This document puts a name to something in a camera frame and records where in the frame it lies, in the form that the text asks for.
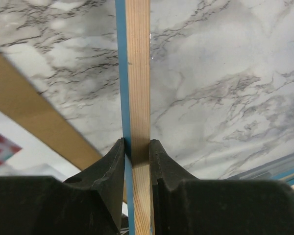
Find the blue wooden picture frame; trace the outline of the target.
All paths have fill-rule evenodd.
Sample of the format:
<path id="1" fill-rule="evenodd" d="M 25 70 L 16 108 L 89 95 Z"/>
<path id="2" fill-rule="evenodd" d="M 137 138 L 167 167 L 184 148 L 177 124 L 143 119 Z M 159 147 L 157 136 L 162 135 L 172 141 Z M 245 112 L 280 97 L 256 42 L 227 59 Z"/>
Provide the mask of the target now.
<path id="1" fill-rule="evenodd" d="M 294 0 L 118 0 L 116 15 L 134 234 L 150 234 L 151 139 L 203 179 L 294 153 Z"/>

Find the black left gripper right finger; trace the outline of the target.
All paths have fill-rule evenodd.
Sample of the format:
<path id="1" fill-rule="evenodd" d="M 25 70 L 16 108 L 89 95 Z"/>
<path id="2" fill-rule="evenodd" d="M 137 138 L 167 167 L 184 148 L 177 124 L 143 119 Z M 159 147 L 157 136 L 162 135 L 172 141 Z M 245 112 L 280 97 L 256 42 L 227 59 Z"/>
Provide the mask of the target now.
<path id="1" fill-rule="evenodd" d="M 201 180 L 149 145 L 155 235 L 294 235 L 294 190 L 275 180 Z"/>

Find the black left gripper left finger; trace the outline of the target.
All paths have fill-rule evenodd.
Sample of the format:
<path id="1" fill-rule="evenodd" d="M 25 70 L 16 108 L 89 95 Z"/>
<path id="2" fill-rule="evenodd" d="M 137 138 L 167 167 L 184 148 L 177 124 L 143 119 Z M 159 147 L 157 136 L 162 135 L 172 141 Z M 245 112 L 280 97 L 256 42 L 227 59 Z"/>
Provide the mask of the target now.
<path id="1" fill-rule="evenodd" d="M 0 235 L 116 235 L 120 232 L 124 140 L 61 182 L 51 176 L 0 177 Z"/>

